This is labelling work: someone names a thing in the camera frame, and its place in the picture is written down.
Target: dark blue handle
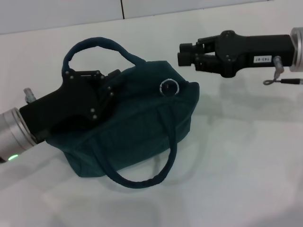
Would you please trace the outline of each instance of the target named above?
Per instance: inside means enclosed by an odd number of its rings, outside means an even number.
[[[109,163],[108,158],[104,155],[103,151],[101,150],[102,147],[100,146],[99,141],[97,139],[93,139],[92,150],[97,160],[97,163],[103,169],[104,173],[116,183],[127,188],[134,188],[134,189],[148,188],[160,184],[162,181],[164,181],[164,179],[168,175],[170,169],[172,168],[175,162],[177,155],[176,118],[170,104],[158,108],[158,113],[161,123],[168,134],[170,154],[164,168],[160,171],[158,175],[156,175],[152,179],[141,181],[141,182],[134,182],[123,178],[119,173],[117,173],[117,171]]]
[[[77,43],[76,45],[74,45],[71,48],[71,50],[67,53],[67,55],[65,56],[65,58],[63,60],[62,72],[70,70],[69,62],[72,60],[73,56],[76,53],[83,51],[85,49],[88,49],[88,48],[96,47],[96,46],[99,46],[99,47],[102,47],[105,49],[109,49],[109,50],[113,50],[113,51],[118,51],[123,57],[125,57],[127,60],[129,60],[134,65],[139,65],[139,64],[146,62],[145,60],[127,52],[126,49],[124,49],[122,46],[120,46],[113,40],[102,38],[102,37],[95,37],[95,38],[89,38],[89,39],[83,40],[82,42]]]

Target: dark green handbag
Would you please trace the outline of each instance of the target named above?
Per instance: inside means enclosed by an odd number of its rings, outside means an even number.
[[[177,143],[190,130],[191,115],[199,100],[199,85],[185,81],[166,61],[146,62],[101,37],[75,45],[64,58],[62,71],[71,70],[68,63],[75,53],[95,46],[118,51],[135,65],[99,88],[102,91],[122,86],[115,95],[116,106],[111,116],[91,130],[53,134],[46,141],[64,152],[80,177],[107,175],[129,188],[159,184],[175,161]],[[160,91],[163,86],[167,88],[165,93]],[[150,180],[132,182],[117,173],[169,148],[165,167]]]

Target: white table surface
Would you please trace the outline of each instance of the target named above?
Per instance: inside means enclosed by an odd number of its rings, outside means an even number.
[[[62,60],[79,41],[112,38],[148,61],[167,60],[201,97],[191,132],[161,185],[131,190],[107,177],[79,178],[63,153],[42,143],[0,167],[0,227],[301,227],[303,87],[262,85],[274,69],[233,79],[178,67],[180,43],[233,29],[288,34],[303,26],[300,0],[276,0],[0,36],[0,113],[62,82]],[[75,70],[109,73],[131,64],[98,48],[76,55]],[[285,78],[303,76],[286,70]],[[121,171],[143,180],[168,153]]]

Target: white wall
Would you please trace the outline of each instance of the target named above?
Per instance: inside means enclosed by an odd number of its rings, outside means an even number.
[[[122,18],[120,0],[0,0],[0,34]]]
[[[123,0],[123,8],[133,18],[259,1],[266,0]]]

